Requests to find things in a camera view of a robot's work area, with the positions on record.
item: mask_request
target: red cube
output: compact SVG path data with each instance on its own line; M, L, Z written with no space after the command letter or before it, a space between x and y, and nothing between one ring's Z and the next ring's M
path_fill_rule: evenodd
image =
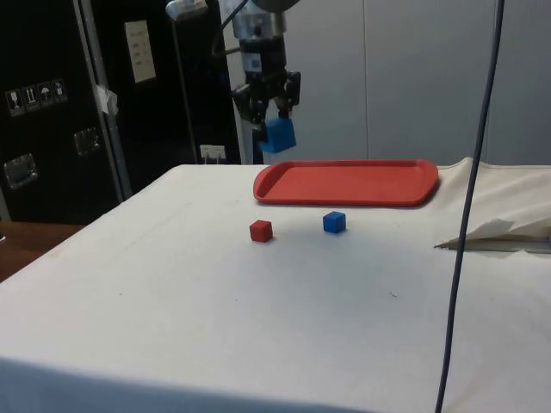
M269 221L257 221L250 228L251 239L257 243L267 243L274 237L272 223Z

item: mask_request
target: blue cube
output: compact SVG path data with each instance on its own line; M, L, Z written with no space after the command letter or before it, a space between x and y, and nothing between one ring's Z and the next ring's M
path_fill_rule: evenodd
M276 118L266 122L268 140L261 144L263 152L279 153L296 146L293 121Z
M343 213L328 213L324 216L324 231L338 234L346 230L346 215Z

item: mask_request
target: white wall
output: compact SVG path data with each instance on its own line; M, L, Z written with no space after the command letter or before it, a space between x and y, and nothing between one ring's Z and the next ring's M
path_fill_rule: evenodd
M508 0L488 161L551 164L551 1Z
M496 0L302 0L288 68L303 73L286 159L472 156ZM551 164L551 1L508 0L484 159ZM237 42L232 32L226 42ZM243 82L232 57L232 84ZM244 139L248 145L251 139Z
M440 164L472 155L493 0L366 0L372 158Z

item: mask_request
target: cube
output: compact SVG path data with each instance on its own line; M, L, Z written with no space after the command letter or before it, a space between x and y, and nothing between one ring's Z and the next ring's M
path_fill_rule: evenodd
M293 121L276 118L266 121L266 142L261 144L263 152L279 153L296 146Z
M251 239L257 243L267 243L274 237L272 223L269 221L257 221L251 228Z
M346 215L343 213L328 213L324 216L324 231L338 234L346 230Z

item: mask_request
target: white cloth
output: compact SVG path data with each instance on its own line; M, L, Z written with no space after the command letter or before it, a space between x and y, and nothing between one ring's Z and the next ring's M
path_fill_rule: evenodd
M0 284L0 411L433 411L453 170L412 210L260 206L260 170L176 168ZM550 264L466 254L447 411L548 411Z
M436 207L440 210L436 244L457 240L473 160L441 168ZM482 163L476 182L467 240L551 235L551 168L494 166Z

